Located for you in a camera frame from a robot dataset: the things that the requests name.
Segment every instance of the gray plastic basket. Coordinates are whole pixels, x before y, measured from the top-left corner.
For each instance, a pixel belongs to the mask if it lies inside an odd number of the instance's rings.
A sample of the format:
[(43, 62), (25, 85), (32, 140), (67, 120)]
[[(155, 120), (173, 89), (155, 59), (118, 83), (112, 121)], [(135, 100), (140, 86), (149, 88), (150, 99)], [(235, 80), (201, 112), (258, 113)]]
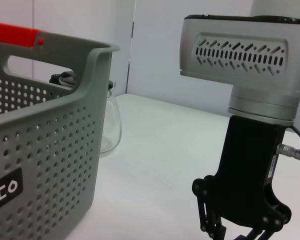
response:
[[(0, 43), (0, 240), (62, 240), (94, 198), (119, 47), (48, 32), (38, 37), (43, 44), (33, 48)], [(77, 85), (15, 76), (9, 56), (70, 68)]]

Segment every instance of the cable connector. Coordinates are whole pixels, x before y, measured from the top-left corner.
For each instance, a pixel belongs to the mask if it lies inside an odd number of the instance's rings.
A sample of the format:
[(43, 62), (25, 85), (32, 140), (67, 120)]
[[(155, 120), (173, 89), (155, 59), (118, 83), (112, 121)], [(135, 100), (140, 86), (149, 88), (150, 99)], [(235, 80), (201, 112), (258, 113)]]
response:
[(300, 149), (296, 149), (292, 146), (279, 144), (276, 149), (277, 154), (281, 154), (290, 158), (300, 160)]

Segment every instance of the red handle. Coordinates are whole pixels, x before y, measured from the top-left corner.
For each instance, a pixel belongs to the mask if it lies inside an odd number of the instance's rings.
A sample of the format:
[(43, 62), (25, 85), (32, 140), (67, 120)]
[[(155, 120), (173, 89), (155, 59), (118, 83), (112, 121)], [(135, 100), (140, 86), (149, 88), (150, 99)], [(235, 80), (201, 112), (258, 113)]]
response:
[(32, 48), (39, 29), (0, 23), (0, 43)]

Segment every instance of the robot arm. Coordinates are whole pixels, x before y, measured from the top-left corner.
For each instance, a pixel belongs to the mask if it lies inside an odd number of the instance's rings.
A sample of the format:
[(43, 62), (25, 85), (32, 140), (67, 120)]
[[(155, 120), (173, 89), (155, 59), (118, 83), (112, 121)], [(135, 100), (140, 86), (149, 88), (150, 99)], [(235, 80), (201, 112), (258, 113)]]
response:
[(201, 230), (223, 240), (224, 218), (252, 228), (238, 240), (268, 240), (292, 215), (272, 189), (278, 156), (300, 160), (300, 149), (282, 144), (286, 128), (300, 136), (293, 126), (300, 101), (300, 19), (190, 15), (180, 69), (184, 76), (233, 85), (228, 111), (234, 116), (218, 171), (192, 185)]

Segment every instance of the black label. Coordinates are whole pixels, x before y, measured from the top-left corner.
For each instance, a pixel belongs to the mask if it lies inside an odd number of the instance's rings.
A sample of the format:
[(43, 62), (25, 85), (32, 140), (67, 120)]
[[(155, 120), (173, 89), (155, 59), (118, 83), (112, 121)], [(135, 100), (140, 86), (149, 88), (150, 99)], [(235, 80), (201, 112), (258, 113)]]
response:
[(24, 191), (21, 167), (0, 178), (0, 208)]

